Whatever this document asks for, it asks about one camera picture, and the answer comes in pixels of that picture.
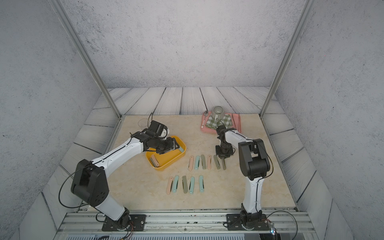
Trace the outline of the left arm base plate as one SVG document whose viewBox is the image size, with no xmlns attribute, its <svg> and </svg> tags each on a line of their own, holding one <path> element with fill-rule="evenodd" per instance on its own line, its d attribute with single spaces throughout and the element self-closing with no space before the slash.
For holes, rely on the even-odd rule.
<svg viewBox="0 0 384 240">
<path fill-rule="evenodd" d="M 102 232 L 142 232 L 144 230 L 146 215 L 124 215 L 114 221 L 106 217 L 103 221 Z"/>
</svg>

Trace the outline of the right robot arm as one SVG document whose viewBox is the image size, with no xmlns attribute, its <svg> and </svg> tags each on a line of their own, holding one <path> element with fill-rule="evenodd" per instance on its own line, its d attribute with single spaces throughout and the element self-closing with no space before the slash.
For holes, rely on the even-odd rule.
<svg viewBox="0 0 384 240">
<path fill-rule="evenodd" d="M 261 196 L 264 179 L 271 169 L 271 161 L 263 140 L 252 140 L 234 128 L 218 126 L 216 129 L 220 144 L 216 146 L 216 155 L 225 163 L 225 159 L 239 155 L 240 170 L 246 177 L 245 198 L 241 205 L 240 223 L 246 230 L 252 230 L 266 216 L 262 212 Z"/>
</svg>

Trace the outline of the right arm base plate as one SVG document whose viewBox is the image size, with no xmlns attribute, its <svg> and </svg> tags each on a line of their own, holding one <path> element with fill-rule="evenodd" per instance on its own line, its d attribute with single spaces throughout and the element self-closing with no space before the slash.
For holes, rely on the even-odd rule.
<svg viewBox="0 0 384 240">
<path fill-rule="evenodd" d="M 227 214 L 223 226 L 229 231 L 269 231 L 265 214 Z"/>
</svg>

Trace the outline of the pink folding fruit knife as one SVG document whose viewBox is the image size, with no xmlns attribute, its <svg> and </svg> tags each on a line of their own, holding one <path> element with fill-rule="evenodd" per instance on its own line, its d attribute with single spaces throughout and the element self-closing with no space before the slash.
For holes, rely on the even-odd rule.
<svg viewBox="0 0 384 240">
<path fill-rule="evenodd" d="M 188 166 L 189 171 L 192 171 L 194 169 L 194 161 L 195 161 L 195 157 L 194 156 L 190 156 L 189 166 Z"/>
</svg>

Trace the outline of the teal folding fruit knife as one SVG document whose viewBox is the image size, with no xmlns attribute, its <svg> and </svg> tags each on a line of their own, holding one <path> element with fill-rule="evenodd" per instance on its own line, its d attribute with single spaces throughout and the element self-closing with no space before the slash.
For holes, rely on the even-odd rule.
<svg viewBox="0 0 384 240">
<path fill-rule="evenodd" d="M 172 192 L 176 193 L 178 189 L 178 182 L 179 182 L 179 176 L 174 177 L 173 185 L 172 185 Z"/>
</svg>

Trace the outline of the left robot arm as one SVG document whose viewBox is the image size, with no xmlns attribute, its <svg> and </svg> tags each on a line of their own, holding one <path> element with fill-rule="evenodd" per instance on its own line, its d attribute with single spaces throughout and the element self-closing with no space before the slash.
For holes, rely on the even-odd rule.
<svg viewBox="0 0 384 240">
<path fill-rule="evenodd" d="M 159 155 L 177 150 L 179 143 L 174 137 L 154 137 L 136 132 L 119 147 L 92 161 L 82 160 L 74 172 L 71 192 L 106 216 L 118 229 L 129 230 L 131 218 L 127 208 L 111 194 L 109 177 L 131 158 L 144 152 Z"/>
</svg>

